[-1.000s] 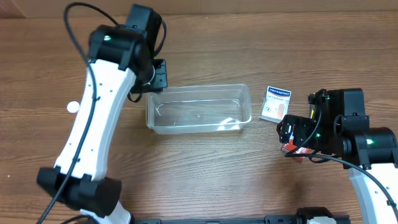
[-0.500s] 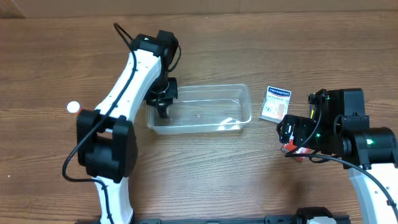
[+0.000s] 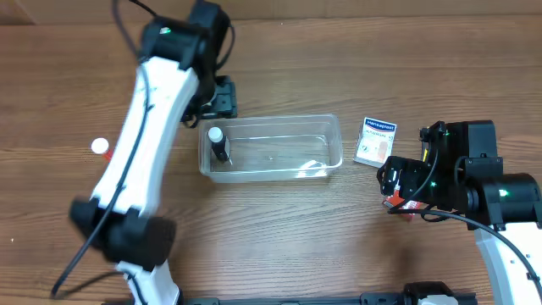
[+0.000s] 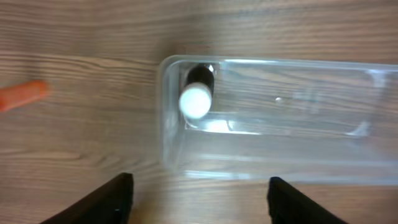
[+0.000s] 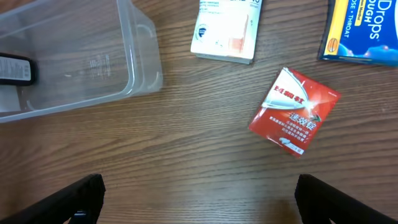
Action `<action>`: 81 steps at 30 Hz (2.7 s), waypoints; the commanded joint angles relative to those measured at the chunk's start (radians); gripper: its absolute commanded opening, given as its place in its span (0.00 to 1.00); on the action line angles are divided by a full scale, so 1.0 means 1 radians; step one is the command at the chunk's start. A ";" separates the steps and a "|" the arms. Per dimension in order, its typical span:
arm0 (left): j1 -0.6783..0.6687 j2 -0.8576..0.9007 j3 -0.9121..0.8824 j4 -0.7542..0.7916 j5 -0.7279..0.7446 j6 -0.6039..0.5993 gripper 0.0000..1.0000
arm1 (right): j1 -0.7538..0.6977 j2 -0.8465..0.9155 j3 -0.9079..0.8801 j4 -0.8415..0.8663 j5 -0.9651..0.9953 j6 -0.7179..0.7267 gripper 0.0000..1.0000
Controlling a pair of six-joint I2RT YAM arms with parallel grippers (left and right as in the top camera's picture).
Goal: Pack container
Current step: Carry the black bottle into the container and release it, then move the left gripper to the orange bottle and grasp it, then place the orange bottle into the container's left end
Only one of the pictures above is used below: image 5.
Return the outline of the black bottle with white cap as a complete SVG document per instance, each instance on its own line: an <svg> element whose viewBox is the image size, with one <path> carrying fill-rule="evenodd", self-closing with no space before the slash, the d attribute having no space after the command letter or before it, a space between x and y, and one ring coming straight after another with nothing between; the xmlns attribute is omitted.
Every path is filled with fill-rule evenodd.
<svg viewBox="0 0 398 224"><path fill-rule="evenodd" d="M28 57L1 53L1 113L24 110L24 88L37 81L37 64Z"/></svg>

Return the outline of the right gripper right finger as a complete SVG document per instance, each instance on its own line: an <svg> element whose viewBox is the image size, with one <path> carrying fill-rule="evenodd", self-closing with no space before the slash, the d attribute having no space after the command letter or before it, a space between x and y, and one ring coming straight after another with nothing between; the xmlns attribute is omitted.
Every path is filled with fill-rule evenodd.
<svg viewBox="0 0 398 224"><path fill-rule="evenodd" d="M397 224L310 174L299 175L295 200L303 224Z"/></svg>

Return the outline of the white Hansaplast plaster box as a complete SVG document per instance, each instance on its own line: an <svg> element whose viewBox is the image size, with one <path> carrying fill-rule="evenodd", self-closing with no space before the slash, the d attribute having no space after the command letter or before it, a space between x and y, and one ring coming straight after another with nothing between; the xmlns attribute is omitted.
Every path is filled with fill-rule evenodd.
<svg viewBox="0 0 398 224"><path fill-rule="evenodd" d="M191 53L249 65L254 59L262 0L200 0Z"/></svg>

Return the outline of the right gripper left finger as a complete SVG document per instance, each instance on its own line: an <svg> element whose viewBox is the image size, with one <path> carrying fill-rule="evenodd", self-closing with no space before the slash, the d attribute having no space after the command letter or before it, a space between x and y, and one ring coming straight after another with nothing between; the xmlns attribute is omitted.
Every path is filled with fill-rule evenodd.
<svg viewBox="0 0 398 224"><path fill-rule="evenodd" d="M102 175L90 174L1 220L1 224L96 224L105 191Z"/></svg>

